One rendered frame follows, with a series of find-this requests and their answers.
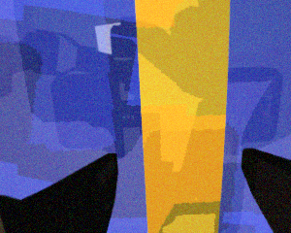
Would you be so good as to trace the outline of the yellow bar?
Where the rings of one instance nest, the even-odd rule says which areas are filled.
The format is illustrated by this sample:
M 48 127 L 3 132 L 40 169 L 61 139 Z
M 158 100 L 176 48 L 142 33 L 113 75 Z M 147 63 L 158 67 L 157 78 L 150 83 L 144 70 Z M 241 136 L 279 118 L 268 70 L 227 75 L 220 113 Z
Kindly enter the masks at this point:
M 218 233 L 230 0 L 135 0 L 148 233 Z

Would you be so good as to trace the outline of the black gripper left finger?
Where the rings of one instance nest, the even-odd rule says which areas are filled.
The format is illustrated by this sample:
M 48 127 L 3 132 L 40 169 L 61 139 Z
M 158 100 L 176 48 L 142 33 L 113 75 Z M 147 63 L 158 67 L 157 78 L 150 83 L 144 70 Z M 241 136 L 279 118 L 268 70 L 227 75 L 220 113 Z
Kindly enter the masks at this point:
M 0 233 L 107 233 L 117 176 L 107 153 L 24 199 L 0 195 Z

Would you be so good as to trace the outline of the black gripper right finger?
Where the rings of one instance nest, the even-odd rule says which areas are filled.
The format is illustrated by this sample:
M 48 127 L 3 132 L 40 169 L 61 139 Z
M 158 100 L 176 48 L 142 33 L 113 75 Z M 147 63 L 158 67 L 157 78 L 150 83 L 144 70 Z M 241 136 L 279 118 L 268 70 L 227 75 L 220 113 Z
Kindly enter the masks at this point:
M 291 233 L 291 159 L 244 148 L 242 172 L 273 233 Z

